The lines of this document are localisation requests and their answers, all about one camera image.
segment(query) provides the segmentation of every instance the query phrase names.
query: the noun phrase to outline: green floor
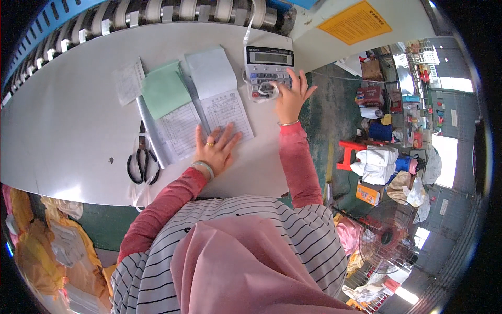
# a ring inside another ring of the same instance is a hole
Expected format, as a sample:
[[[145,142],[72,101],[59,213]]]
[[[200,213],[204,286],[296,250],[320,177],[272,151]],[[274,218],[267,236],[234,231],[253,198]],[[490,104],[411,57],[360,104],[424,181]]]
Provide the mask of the green floor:
[[[366,212],[370,205],[354,196],[358,176],[353,172],[338,170],[335,165],[343,156],[338,141],[350,140],[355,136],[357,128],[360,128],[359,108],[354,103],[360,81],[332,77],[358,78],[336,65],[327,65],[315,72],[317,73],[307,73],[307,79],[309,84],[319,88],[304,104],[300,121],[308,135],[319,183],[324,191],[324,183],[331,178],[333,195],[346,194],[335,203],[338,208],[354,213]],[[45,220],[45,207],[40,203],[40,197],[32,194],[30,198],[35,217]],[[281,200],[291,204],[289,196]],[[134,207],[84,204],[82,218],[77,221],[95,247],[118,251],[129,225],[138,214]]]

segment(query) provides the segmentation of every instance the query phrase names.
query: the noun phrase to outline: white table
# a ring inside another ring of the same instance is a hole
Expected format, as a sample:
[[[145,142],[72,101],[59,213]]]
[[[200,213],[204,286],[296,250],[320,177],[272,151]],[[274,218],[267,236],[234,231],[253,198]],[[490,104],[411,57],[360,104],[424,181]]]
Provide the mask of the white table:
[[[247,99],[240,76],[245,31],[216,23],[153,24],[92,39],[58,56],[28,79],[2,110],[0,181],[61,199],[131,204],[126,162],[141,118],[136,104],[120,106],[112,72],[138,56],[148,72],[220,44],[236,73],[255,138],[237,146],[234,165],[201,196],[279,197],[288,188],[278,155],[277,117],[272,101],[254,104]],[[290,38],[254,29],[248,44],[292,49]],[[162,170],[151,196],[191,161]]]

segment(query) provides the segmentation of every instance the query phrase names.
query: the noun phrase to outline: calculator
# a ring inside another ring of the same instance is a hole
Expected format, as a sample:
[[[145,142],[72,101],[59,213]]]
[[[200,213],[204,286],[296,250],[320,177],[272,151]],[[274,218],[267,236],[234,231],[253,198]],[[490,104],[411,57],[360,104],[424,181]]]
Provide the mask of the calculator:
[[[291,77],[286,69],[295,70],[292,50],[245,46],[244,55],[252,98],[268,98],[274,92],[274,86],[267,84],[269,81],[277,81],[291,88]]]

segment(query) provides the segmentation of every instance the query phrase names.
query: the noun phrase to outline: fan grille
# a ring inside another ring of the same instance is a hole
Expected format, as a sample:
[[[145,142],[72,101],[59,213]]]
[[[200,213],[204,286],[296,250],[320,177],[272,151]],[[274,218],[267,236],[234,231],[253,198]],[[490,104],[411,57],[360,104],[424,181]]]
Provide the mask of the fan grille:
[[[359,234],[359,251],[376,273],[393,273],[411,260],[414,254],[407,239],[415,215],[415,209],[407,202],[390,199],[361,219],[364,228]]]

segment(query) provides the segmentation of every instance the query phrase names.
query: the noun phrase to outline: red plastic stool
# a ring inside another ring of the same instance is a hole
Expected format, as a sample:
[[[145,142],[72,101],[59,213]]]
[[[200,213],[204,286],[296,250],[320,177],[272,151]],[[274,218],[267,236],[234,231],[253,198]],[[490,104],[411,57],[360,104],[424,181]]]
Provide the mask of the red plastic stool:
[[[352,169],[350,168],[350,160],[352,159],[352,151],[355,150],[356,152],[365,150],[368,148],[367,145],[364,144],[358,144],[354,142],[348,142],[348,141],[340,141],[338,142],[339,146],[345,147],[345,150],[343,151],[343,163],[337,163],[336,164],[336,169],[343,169],[343,170],[348,170],[351,171]]]

